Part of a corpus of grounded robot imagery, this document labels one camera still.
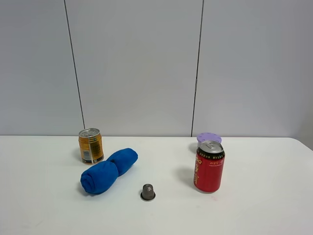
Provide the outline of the grey coffee capsule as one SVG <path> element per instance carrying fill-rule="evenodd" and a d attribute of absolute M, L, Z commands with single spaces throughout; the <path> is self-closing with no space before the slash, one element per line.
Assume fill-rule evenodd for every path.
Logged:
<path fill-rule="evenodd" d="M 156 196 L 154 187 L 151 184 L 144 184 L 140 194 L 140 198 L 144 201 L 152 201 Z"/>

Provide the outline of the rolled blue towel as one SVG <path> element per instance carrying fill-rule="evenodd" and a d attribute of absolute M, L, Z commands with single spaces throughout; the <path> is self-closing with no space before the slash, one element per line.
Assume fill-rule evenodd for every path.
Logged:
<path fill-rule="evenodd" d="M 138 154 L 131 148 L 113 153 L 107 160 L 100 162 L 81 175 L 81 185 L 89 194 L 101 194 L 107 191 L 116 179 L 126 173 L 137 161 Z"/>

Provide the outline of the purple lidded white jar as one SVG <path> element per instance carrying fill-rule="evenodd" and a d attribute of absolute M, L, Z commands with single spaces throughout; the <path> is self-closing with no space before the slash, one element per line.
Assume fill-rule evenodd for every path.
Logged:
<path fill-rule="evenodd" d="M 217 134 L 205 132 L 197 135 L 197 141 L 199 147 L 204 141 L 215 141 L 218 143 L 222 143 L 222 138 Z"/>

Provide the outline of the orange gold drink can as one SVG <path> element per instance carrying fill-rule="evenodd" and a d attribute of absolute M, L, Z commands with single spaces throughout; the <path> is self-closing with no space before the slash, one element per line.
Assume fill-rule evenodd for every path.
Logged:
<path fill-rule="evenodd" d="M 83 163 L 93 165 L 104 159 L 99 129 L 88 128 L 80 131 L 78 141 Z"/>

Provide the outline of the red drink can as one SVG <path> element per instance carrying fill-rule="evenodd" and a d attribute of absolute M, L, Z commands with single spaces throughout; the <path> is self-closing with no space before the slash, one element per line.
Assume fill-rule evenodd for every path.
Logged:
<path fill-rule="evenodd" d="M 217 141 L 204 141 L 196 151 L 194 185 L 197 189 L 213 193 L 221 185 L 225 151 Z"/>

